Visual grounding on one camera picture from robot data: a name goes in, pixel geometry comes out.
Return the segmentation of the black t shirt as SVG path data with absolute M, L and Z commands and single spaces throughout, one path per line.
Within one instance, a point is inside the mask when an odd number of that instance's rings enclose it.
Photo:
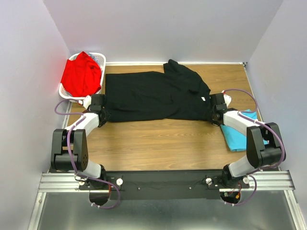
M 106 75 L 110 122 L 159 119 L 210 121 L 210 88 L 201 76 L 170 59 L 164 71 Z

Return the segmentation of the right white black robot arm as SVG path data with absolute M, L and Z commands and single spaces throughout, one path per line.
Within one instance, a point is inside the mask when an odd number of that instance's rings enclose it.
M 247 139 L 246 155 L 223 167 L 220 178 L 227 188 L 235 186 L 248 174 L 277 168 L 286 159 L 279 126 L 274 122 L 264 123 L 247 117 L 229 108 L 230 102 L 231 98 L 224 92 L 210 95 L 213 123 L 233 128 Z

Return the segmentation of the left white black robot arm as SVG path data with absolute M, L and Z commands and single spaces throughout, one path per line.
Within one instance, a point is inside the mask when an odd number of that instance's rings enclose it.
M 103 165 L 89 160 L 87 136 L 108 120 L 105 110 L 106 96 L 93 94 L 78 103 L 85 108 L 78 113 L 80 118 L 72 125 L 55 129 L 51 145 L 51 168 L 62 172 L 73 172 L 82 182 L 88 182 L 97 190 L 110 189 Z

